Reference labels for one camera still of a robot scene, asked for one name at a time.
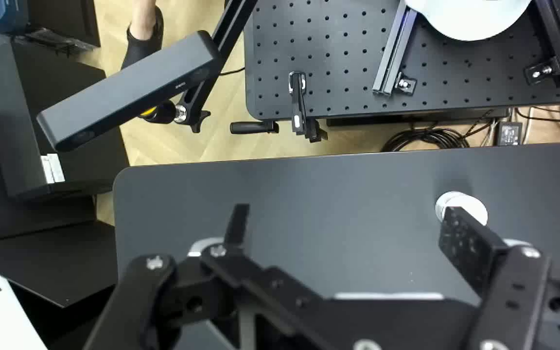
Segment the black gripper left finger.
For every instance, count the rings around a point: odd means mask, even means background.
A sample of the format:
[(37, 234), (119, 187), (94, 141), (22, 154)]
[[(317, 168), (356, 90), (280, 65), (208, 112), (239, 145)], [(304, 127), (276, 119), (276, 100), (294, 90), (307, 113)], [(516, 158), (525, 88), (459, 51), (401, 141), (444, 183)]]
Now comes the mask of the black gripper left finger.
[(333, 350), (325, 302), (243, 250), (249, 207), (237, 205), (220, 244), (197, 257), (129, 263), (84, 350), (177, 350), (183, 331), (212, 323), (237, 350)]

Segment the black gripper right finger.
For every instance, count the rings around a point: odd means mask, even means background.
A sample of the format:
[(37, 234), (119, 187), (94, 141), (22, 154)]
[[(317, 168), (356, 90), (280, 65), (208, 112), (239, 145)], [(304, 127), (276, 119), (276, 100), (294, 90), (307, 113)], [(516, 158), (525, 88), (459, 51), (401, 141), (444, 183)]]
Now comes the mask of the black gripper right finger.
[(510, 246), (461, 209), (440, 222), (440, 252), (481, 298), (469, 350), (560, 350), (560, 269), (533, 246)]

